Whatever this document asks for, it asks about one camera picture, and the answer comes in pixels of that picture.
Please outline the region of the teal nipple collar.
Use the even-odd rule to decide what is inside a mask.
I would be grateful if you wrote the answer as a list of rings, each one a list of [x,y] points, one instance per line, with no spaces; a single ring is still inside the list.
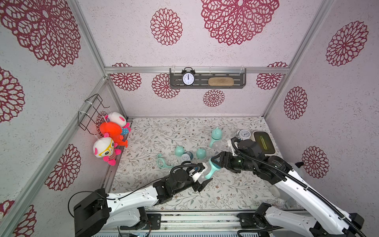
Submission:
[[[190,159],[192,160],[193,159],[193,153],[190,151],[187,151],[186,153],[189,155]]]

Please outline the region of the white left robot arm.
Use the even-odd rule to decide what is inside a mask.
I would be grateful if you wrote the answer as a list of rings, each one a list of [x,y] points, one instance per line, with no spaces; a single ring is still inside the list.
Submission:
[[[214,170],[206,163],[184,162],[173,167],[167,176],[136,191],[106,193],[103,188],[92,191],[74,206],[75,236],[91,237],[103,227],[141,229],[148,222],[146,207],[166,203],[188,188],[201,192],[212,180]]]

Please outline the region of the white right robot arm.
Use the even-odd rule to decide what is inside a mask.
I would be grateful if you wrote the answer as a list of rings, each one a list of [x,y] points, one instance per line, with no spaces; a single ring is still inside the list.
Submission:
[[[305,237],[355,237],[364,236],[364,219],[357,213],[347,213],[313,189],[285,160],[266,156],[259,144],[251,139],[236,137],[228,141],[230,152],[221,152],[207,163],[189,170],[190,177],[199,184],[211,180],[221,169],[232,173],[250,171],[261,180],[289,195],[309,214],[309,217],[280,210],[262,203],[253,213],[255,232],[286,229]]]

